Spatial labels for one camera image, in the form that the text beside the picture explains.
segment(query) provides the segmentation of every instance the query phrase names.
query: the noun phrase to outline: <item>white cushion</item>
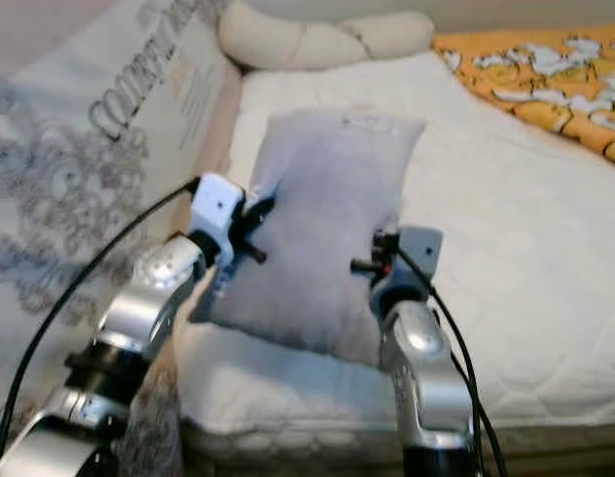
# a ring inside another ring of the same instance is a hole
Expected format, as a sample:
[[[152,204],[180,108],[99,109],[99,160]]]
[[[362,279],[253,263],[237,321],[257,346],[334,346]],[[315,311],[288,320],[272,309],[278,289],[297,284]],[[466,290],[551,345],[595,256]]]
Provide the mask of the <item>white cushion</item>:
[[[241,0],[224,11],[219,40],[235,60],[266,70],[320,69],[368,58],[358,40],[332,25],[276,19]]]
[[[397,58],[428,50],[435,33],[430,18],[413,11],[357,18],[340,26],[358,38],[374,59]]]

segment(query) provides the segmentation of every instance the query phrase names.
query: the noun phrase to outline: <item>quilted mattress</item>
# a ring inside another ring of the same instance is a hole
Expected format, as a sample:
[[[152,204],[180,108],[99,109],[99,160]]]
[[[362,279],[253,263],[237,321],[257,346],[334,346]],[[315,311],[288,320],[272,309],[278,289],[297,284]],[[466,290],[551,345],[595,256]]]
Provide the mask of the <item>quilted mattress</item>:
[[[231,177],[246,185],[270,115],[318,106],[428,121],[402,220],[445,233],[436,284],[506,444],[521,448],[508,432],[523,427],[615,428],[615,169],[481,103],[428,53],[246,77]],[[393,449],[390,384],[376,371],[183,320],[175,338],[197,450],[336,455],[384,434]]]

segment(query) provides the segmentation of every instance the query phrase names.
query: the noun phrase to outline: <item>cartoon print blanket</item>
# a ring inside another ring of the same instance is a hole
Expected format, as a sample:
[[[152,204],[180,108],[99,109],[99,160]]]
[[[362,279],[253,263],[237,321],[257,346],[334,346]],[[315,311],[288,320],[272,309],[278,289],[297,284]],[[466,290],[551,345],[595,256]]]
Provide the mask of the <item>cartoon print blanket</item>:
[[[615,26],[438,35],[474,93],[615,163]]]

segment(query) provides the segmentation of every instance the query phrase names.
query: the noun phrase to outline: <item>black wire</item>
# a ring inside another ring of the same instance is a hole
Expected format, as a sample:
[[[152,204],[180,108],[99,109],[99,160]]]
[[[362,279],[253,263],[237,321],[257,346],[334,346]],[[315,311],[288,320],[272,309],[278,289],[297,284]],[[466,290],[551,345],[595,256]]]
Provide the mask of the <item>black wire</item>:
[[[451,353],[450,357],[451,357],[451,360],[453,360],[453,364],[455,365],[455,368],[457,368],[457,371],[459,372],[461,377],[466,382],[466,386],[468,386],[468,393],[470,394],[470,398],[477,402],[477,406],[479,407],[479,415],[482,419],[482,422],[484,423],[484,427],[486,428],[486,433],[488,434],[488,440],[490,440],[490,445],[493,448],[493,456],[495,457],[495,465],[497,466],[499,477],[507,477],[508,469],[506,468],[506,460],[504,459],[504,452],[502,451],[501,445],[499,445],[499,438],[497,437],[497,431],[495,431],[495,428],[493,427],[493,424],[490,421],[490,418],[488,417],[486,410],[484,409],[481,402],[479,401],[479,396],[477,396],[474,393],[473,389],[470,387],[470,381],[468,377],[466,376],[466,373],[464,372],[462,365],[459,364],[459,361],[457,361],[457,358],[455,357],[454,354]]]
[[[406,262],[408,266],[410,266],[411,270],[415,273],[415,275],[421,280],[421,282],[428,288],[428,293],[433,299],[437,302],[440,310],[446,317],[446,321],[448,322],[455,338],[457,339],[457,343],[459,344],[459,348],[461,349],[462,356],[464,357],[464,363],[466,364],[466,370],[468,372],[468,384],[469,388],[471,388],[473,395],[476,398],[471,398],[473,402],[473,438],[475,440],[475,457],[477,460],[477,466],[480,471],[484,471],[484,453],[482,450],[482,428],[480,422],[480,406],[479,406],[479,392],[477,390],[477,380],[475,378],[475,369],[473,368],[473,363],[470,359],[470,353],[468,353],[468,348],[466,347],[466,342],[462,337],[455,320],[453,320],[450,311],[444,304],[444,301],[437,293],[435,286],[430,282],[428,277],[424,274],[424,272],[419,268],[417,263],[406,253],[400,246],[397,248],[397,254],[401,256],[401,258]]]
[[[9,426],[11,425],[11,419],[13,418],[13,411],[16,405],[16,399],[18,397],[18,391],[20,390],[20,386],[24,379],[25,373],[27,371],[27,367],[33,358],[33,355],[40,344],[40,341],[44,337],[45,333],[53,323],[54,319],[60,313],[62,307],[69,301],[73,293],[79,287],[79,285],[97,268],[97,266],[101,263],[101,261],[106,257],[106,255],[122,240],[124,239],[130,232],[132,232],[139,224],[145,221],[149,216],[154,214],[156,211],[164,207],[166,204],[171,202],[173,199],[177,198],[180,194],[188,191],[191,194],[194,194],[199,186],[199,178],[195,178],[192,181],[184,184],[177,190],[165,196],[163,199],[156,202],[150,208],[142,212],[135,220],[133,220],[130,224],[128,224],[119,234],[117,234],[91,261],[85,266],[81,272],[74,278],[74,280],[69,284],[65,292],[62,294],[60,299],[53,306],[45,320],[42,322],[35,336],[29,343],[27,350],[25,351],[20,363],[18,365],[18,369],[16,370],[16,374],[14,375],[13,381],[11,382],[11,387],[9,388],[9,394],[7,396],[7,400],[5,402],[4,411],[2,413],[2,420],[0,421],[0,459],[4,454],[5,447],[7,445],[7,439],[9,437]]]

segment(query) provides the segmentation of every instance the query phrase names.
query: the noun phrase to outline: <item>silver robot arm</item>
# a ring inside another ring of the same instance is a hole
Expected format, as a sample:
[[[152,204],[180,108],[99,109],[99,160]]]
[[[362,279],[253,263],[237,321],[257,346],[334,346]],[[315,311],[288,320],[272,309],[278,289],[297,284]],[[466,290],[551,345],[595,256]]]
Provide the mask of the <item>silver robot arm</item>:
[[[376,274],[371,308],[383,331],[381,365],[395,394],[404,475],[473,477],[472,401],[451,359],[450,343],[429,308],[428,289],[397,256],[401,247],[430,279],[441,233],[405,228],[374,237],[372,260],[353,271]]]
[[[103,313],[92,341],[71,355],[71,373],[0,461],[0,477],[111,476],[110,443],[126,428],[130,404],[172,331],[175,314],[215,261],[230,263],[273,203],[242,215],[244,192],[205,175],[192,205],[190,233],[149,250]]]

